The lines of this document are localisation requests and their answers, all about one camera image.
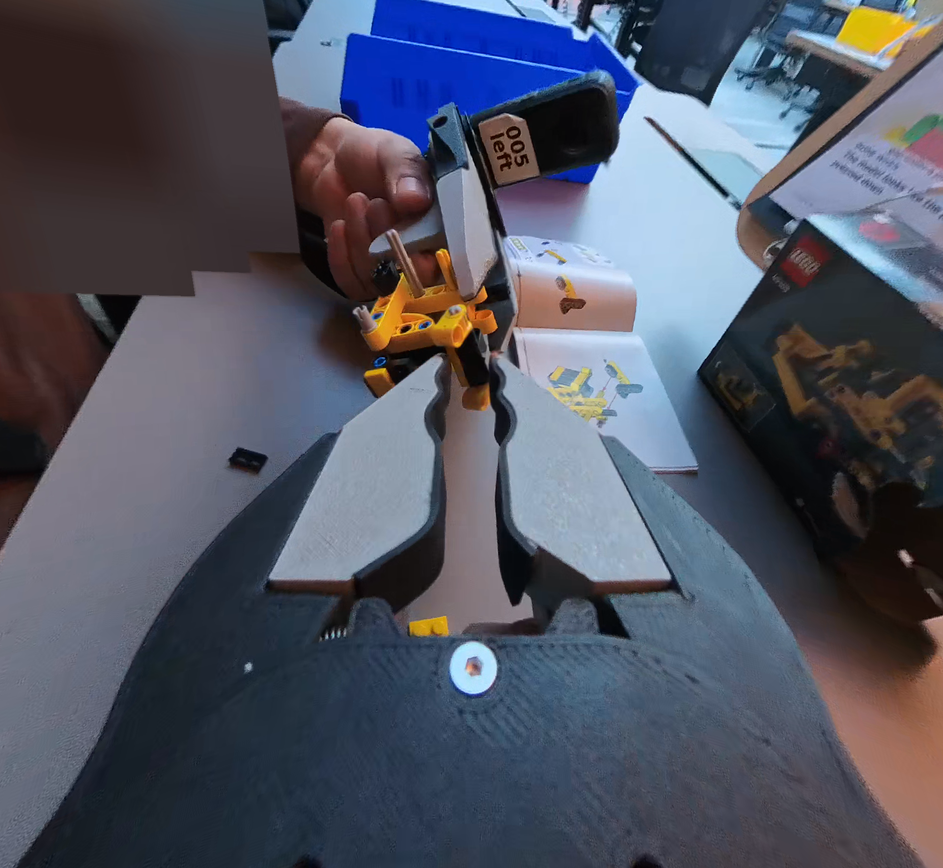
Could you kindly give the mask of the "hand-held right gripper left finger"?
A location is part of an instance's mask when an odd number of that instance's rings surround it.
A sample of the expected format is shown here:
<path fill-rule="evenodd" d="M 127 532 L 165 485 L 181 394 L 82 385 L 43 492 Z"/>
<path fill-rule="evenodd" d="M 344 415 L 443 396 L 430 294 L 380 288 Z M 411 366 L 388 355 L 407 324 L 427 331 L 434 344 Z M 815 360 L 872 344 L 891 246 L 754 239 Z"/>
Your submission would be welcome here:
<path fill-rule="evenodd" d="M 444 560 L 444 408 L 451 371 L 431 357 L 312 447 L 318 471 L 287 470 L 289 486 L 269 591 L 382 599 L 402 610 Z"/>

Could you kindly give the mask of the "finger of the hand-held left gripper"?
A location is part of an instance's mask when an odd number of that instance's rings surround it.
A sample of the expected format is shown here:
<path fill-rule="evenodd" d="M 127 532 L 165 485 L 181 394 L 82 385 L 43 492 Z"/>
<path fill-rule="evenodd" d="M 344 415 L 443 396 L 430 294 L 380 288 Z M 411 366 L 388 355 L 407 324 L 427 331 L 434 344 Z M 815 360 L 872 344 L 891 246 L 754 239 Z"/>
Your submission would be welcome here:
<path fill-rule="evenodd" d="M 420 218 L 400 223 L 377 236 L 370 246 L 372 259 L 391 259 L 394 252 L 387 234 L 396 231 L 410 256 L 418 252 L 436 252 L 444 248 L 444 225 L 439 207 L 432 207 Z"/>
<path fill-rule="evenodd" d="M 501 261 L 485 186 L 474 163 L 436 183 L 445 243 L 462 298 L 476 298 Z"/>

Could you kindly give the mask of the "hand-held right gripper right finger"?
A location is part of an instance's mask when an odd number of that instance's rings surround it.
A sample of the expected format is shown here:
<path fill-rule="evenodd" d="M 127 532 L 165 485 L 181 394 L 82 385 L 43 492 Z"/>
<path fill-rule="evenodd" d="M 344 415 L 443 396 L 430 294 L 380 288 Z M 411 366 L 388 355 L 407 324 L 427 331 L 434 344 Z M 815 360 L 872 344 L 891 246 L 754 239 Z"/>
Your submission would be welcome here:
<path fill-rule="evenodd" d="M 605 440 L 507 358 L 490 363 L 501 581 L 510 602 L 665 591 L 672 575 Z"/>

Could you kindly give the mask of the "yellow lego vehicle model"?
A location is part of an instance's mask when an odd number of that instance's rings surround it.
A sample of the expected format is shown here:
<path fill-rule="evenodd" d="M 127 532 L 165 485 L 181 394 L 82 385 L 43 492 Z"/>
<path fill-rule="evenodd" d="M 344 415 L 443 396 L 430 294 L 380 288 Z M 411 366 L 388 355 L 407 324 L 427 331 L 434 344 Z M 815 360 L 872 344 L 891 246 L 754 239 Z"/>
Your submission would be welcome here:
<path fill-rule="evenodd" d="M 462 298 L 446 249 L 435 254 L 442 283 L 422 285 L 397 230 L 389 229 L 383 238 L 394 256 L 374 271 L 383 294 L 370 308 L 354 310 L 362 337 L 375 354 L 365 385 L 380 398 L 431 357 L 442 355 L 463 388 L 463 407 L 485 411 L 490 405 L 489 337 L 498 331 L 494 312 L 484 307 L 486 290 L 470 301 Z"/>

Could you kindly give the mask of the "lego instruction booklet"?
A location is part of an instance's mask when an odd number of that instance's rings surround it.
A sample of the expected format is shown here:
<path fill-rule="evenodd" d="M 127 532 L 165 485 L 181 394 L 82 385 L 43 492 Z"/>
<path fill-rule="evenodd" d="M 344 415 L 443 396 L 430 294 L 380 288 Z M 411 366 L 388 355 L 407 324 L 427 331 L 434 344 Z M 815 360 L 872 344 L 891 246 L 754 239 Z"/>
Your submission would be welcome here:
<path fill-rule="evenodd" d="M 510 236 L 503 250 L 517 296 L 514 363 L 603 436 L 656 473 L 698 462 L 652 359 L 634 331 L 631 276 L 586 246 Z"/>

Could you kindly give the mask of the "dark lego set box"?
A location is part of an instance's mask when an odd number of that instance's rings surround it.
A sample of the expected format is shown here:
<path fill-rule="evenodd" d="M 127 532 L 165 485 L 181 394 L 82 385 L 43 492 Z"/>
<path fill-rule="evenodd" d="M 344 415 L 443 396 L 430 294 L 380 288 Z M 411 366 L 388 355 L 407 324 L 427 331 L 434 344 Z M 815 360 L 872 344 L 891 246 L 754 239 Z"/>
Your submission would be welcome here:
<path fill-rule="evenodd" d="M 873 609 L 941 617 L 941 250 L 889 207 L 796 226 L 699 369 Z"/>

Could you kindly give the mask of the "person's left hand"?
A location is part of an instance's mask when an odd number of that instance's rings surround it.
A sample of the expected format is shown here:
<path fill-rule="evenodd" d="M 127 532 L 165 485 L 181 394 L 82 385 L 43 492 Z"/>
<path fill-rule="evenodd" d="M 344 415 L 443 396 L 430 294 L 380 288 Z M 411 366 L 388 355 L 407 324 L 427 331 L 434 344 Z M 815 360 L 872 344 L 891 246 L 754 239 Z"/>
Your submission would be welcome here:
<path fill-rule="evenodd" d="M 327 121 L 301 155 L 293 193 L 301 209 L 321 220 L 332 280 L 355 301 L 378 294 L 372 242 L 427 214 L 435 198 L 417 145 L 341 117 Z"/>

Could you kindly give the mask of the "blue plastic bin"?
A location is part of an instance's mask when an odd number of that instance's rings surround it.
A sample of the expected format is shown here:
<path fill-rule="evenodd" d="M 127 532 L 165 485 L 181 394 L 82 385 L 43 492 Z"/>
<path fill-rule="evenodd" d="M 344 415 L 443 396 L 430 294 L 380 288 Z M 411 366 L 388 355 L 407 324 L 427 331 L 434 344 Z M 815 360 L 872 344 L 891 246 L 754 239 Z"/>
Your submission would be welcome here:
<path fill-rule="evenodd" d="M 371 35 L 509 59 L 551 61 L 581 43 L 570 28 L 430 0 L 375 0 Z"/>
<path fill-rule="evenodd" d="M 623 118 L 641 79 L 598 36 L 579 40 L 479 38 L 487 50 L 459 49 L 350 34 L 340 106 L 368 128 L 386 129 L 426 147 L 427 120 L 454 103 L 473 115 L 594 70 L 607 72 Z"/>

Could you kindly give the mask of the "round wooden display board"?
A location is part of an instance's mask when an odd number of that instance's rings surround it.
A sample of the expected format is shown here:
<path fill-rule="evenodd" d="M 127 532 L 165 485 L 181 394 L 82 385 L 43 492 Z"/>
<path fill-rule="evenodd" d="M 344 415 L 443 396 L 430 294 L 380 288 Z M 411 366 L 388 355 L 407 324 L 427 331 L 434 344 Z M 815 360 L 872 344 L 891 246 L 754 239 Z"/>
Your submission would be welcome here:
<path fill-rule="evenodd" d="M 940 14 L 933 17 L 929 23 L 930 30 L 924 37 L 905 43 L 902 53 L 889 68 L 878 74 L 845 105 L 801 138 L 784 159 L 753 188 L 738 214 L 737 243 L 754 265 L 761 270 L 768 268 L 765 251 L 770 244 L 782 237 L 782 233 L 773 228 L 772 220 L 768 216 L 755 213 L 753 207 L 810 165 L 846 134 L 859 128 L 865 118 L 875 112 L 877 107 L 887 101 L 903 84 L 924 72 L 926 65 L 941 53 L 941 21 Z"/>

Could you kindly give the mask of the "black mesh office chair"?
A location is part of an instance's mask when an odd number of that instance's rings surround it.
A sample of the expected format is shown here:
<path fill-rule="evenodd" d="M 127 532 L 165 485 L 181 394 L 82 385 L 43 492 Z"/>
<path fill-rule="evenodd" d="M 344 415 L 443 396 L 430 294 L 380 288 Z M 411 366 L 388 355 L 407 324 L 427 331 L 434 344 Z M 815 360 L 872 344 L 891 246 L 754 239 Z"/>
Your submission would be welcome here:
<path fill-rule="evenodd" d="M 784 0 L 760 33 L 760 51 L 752 67 L 736 71 L 737 80 L 746 82 L 747 91 L 757 82 L 771 86 L 785 78 L 791 60 L 786 51 L 786 38 L 794 30 L 810 29 L 821 7 L 822 0 Z"/>

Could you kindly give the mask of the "wooden background desk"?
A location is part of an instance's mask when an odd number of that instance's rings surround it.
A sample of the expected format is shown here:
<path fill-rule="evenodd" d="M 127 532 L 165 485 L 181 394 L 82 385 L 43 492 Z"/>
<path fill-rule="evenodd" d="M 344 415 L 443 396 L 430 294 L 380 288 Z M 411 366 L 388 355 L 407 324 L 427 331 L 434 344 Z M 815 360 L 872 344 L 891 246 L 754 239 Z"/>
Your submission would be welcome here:
<path fill-rule="evenodd" d="M 802 91 L 815 92 L 812 110 L 825 113 L 841 108 L 913 43 L 906 33 L 877 53 L 868 53 L 839 42 L 837 37 L 793 30 L 786 37 L 785 50 L 788 56 L 803 57 L 792 81 Z"/>

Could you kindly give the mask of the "printed instruction sheet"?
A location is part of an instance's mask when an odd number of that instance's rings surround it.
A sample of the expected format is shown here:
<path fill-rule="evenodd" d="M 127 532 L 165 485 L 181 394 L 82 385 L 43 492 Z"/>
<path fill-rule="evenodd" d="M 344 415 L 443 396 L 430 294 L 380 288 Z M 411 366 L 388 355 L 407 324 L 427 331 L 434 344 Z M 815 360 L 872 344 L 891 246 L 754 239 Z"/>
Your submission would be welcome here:
<path fill-rule="evenodd" d="M 794 217 L 890 214 L 932 241 L 942 224 L 942 57 L 901 84 L 832 147 L 773 191 Z"/>

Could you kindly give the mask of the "yellow storage bin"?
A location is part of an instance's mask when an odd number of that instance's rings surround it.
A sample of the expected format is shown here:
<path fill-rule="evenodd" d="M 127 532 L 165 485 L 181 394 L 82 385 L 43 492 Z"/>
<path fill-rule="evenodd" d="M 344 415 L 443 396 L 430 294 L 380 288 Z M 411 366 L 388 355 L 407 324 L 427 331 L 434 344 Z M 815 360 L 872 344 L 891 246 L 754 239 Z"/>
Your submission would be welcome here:
<path fill-rule="evenodd" d="M 835 38 L 844 47 L 893 60 L 904 45 L 902 39 L 906 39 L 916 26 L 917 21 L 905 13 L 860 6 L 847 15 Z"/>

